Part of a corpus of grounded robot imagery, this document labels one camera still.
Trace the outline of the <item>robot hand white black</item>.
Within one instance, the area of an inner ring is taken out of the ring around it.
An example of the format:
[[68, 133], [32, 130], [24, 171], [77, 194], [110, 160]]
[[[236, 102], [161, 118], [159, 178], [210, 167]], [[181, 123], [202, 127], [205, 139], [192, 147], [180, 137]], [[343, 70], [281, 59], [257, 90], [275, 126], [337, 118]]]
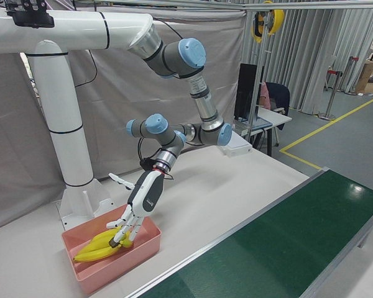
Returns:
[[129, 230], [132, 230], [129, 240], [134, 241], [144, 219], [153, 212], [162, 194], [164, 177], [163, 172], [156, 169], [142, 173], [134, 185], [121, 218], [106, 224], [106, 228], [121, 227], [109, 241], [112, 248], [120, 244]]

